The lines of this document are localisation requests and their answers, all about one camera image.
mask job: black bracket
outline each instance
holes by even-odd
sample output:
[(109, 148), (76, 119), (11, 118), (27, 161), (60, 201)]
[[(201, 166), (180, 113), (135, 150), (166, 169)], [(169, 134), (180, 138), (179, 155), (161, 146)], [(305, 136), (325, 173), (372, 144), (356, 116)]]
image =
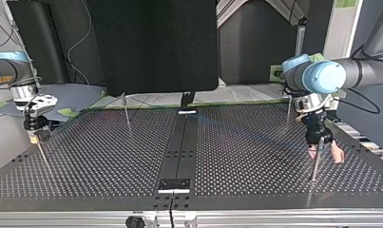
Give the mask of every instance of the black bracket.
[(159, 194), (167, 193), (190, 193), (190, 179), (161, 180), (159, 184)]
[(184, 92), (182, 94), (182, 103), (179, 114), (194, 114), (197, 111), (193, 107), (189, 107), (188, 105), (194, 102), (195, 92)]

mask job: black panel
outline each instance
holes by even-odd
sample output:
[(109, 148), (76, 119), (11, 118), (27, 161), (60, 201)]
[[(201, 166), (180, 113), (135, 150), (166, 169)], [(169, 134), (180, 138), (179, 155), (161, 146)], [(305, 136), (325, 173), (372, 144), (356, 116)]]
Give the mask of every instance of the black panel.
[[(37, 0), (49, 5), (53, 23), (64, 55), (81, 40), (87, 33), (89, 18), (81, 0)], [(87, 38), (70, 53), (71, 62), (77, 66), (92, 85), (105, 86), (100, 53), (96, 44), (94, 29)], [(69, 78), (75, 82), (72, 67), (66, 62)], [(76, 77), (76, 83), (85, 83), (81, 77)]]
[(316, 54), (324, 51), (333, 5), (334, 0), (312, 0), (310, 2), (303, 53)]
[(88, 4), (111, 95), (218, 86), (215, 0)]
[(267, 2), (247, 2), (220, 27), (221, 78), (228, 85), (269, 83), (271, 65), (294, 55), (296, 35)]
[(48, 5), (26, 1), (8, 5), (42, 83), (66, 83), (67, 68)]

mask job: green label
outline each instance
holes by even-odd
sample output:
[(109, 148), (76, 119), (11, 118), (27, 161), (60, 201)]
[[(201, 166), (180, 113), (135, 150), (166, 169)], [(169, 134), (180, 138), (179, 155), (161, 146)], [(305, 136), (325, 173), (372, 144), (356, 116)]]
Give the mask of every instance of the green label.
[(357, 0), (336, 0), (337, 8), (351, 8), (356, 6)]
[(279, 83), (281, 75), (282, 75), (282, 65), (272, 65), (269, 81), (271, 83)]

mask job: metal stand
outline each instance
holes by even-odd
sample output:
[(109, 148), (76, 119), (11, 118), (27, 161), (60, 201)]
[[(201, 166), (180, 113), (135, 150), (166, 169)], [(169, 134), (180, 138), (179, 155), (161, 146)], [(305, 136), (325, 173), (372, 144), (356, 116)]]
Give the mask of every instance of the metal stand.
[(184, 114), (195, 114), (197, 111), (195, 108), (191, 108), (188, 105), (194, 102), (195, 98), (195, 92), (184, 92), (182, 94), (182, 106), (179, 111), (179, 114), (184, 115)]

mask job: black screen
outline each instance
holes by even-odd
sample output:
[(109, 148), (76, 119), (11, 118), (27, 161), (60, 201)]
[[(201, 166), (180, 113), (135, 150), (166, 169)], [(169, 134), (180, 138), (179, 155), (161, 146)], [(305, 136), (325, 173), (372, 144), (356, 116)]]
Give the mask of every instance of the black screen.
[(88, 0), (112, 96), (218, 86), (216, 0)]

